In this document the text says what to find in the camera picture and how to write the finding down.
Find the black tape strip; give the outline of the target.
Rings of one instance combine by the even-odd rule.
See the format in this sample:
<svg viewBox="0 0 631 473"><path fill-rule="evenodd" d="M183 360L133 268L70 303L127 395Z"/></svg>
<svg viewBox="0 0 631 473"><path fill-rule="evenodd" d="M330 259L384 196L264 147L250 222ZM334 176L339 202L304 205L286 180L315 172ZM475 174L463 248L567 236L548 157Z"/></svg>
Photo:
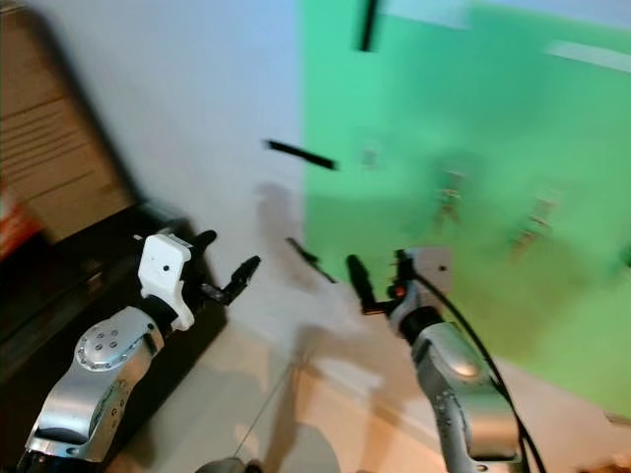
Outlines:
<svg viewBox="0 0 631 473"><path fill-rule="evenodd" d="M271 152L293 155L293 157L302 159L303 162L311 164L311 166L316 166L321 169L338 170L338 163L333 159L301 148L301 146L285 144L283 141L276 140L264 140L264 145L267 149L271 150Z"/></svg>
<svg viewBox="0 0 631 473"><path fill-rule="evenodd" d="M323 267L319 264L319 257L314 253L309 252L305 247L303 247L298 241L293 237L285 238L290 247L293 248L293 251L298 253L299 257L302 257L302 260L306 262L308 266L311 266L311 269L318 272L321 278L328 280L330 284L337 284L338 281L333 278L329 272L325 271Z"/></svg>
<svg viewBox="0 0 631 473"><path fill-rule="evenodd" d="M362 15L360 22L359 41L360 51L374 51L376 23L378 22L384 0L362 0Z"/></svg>

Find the grey robot leg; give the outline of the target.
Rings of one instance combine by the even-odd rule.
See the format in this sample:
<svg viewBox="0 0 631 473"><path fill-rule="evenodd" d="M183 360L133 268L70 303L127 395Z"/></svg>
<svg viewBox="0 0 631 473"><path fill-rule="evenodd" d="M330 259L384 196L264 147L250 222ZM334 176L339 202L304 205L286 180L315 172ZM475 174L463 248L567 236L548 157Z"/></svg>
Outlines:
<svg viewBox="0 0 631 473"><path fill-rule="evenodd" d="M207 461L202 467L194 470L194 473L262 473L262 470L253 461L244 461L238 456Z"/></svg>

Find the small silver key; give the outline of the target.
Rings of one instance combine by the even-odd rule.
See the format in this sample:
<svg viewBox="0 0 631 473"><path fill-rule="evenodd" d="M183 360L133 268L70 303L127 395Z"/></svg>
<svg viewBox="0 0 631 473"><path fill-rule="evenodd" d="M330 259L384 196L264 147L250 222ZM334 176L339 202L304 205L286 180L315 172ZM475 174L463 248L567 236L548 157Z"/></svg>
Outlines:
<svg viewBox="0 0 631 473"><path fill-rule="evenodd" d="M441 233L447 224L459 224L460 185L450 183L439 192L439 208L436 216L436 231Z"/></svg>

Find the orange and white box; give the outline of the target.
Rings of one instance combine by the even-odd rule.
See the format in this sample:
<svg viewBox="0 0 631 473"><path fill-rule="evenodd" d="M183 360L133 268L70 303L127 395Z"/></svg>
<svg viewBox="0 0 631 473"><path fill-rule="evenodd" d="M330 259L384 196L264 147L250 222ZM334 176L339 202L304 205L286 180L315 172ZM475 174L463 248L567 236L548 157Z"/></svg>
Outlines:
<svg viewBox="0 0 631 473"><path fill-rule="evenodd" d="M33 238L45 233L44 224L26 199L8 186L0 186L0 260L13 255Z"/></svg>

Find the green wall sheet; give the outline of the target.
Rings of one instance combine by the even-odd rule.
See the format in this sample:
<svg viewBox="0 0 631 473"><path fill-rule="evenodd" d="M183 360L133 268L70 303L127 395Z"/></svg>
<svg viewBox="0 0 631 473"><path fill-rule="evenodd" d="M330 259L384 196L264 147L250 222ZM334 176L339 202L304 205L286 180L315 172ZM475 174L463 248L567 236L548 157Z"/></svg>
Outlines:
<svg viewBox="0 0 631 473"><path fill-rule="evenodd" d="M472 0L467 28L385 13L360 51L364 0L301 0L306 245L376 283L398 248L454 253L450 291L497 356L631 416L631 75L553 57L555 41L631 53L631 28ZM360 146L382 146L365 170ZM436 231L443 171L459 224ZM511 247L539 197L551 233Z"/></svg>

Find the brown cardboard box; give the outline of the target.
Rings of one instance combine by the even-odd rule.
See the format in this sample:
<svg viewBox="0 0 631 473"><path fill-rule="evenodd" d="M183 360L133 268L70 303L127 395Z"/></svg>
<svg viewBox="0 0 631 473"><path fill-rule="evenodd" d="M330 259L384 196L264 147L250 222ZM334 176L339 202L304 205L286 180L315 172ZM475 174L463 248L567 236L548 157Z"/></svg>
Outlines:
<svg viewBox="0 0 631 473"><path fill-rule="evenodd" d="M45 19L20 0L1 0L0 166L51 240L136 202Z"/></svg>

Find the white tape strip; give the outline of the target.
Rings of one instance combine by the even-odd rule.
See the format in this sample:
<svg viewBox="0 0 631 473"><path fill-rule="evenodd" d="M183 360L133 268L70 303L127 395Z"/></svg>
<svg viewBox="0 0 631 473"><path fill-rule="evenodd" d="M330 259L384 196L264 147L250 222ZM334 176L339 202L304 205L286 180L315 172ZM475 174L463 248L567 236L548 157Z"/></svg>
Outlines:
<svg viewBox="0 0 631 473"><path fill-rule="evenodd" d="M470 4L472 0L386 0L385 13L428 26L465 29Z"/></svg>
<svg viewBox="0 0 631 473"><path fill-rule="evenodd" d="M546 54L567 60L577 60L591 66L613 69L631 75L631 53L572 41L555 41L546 46Z"/></svg>

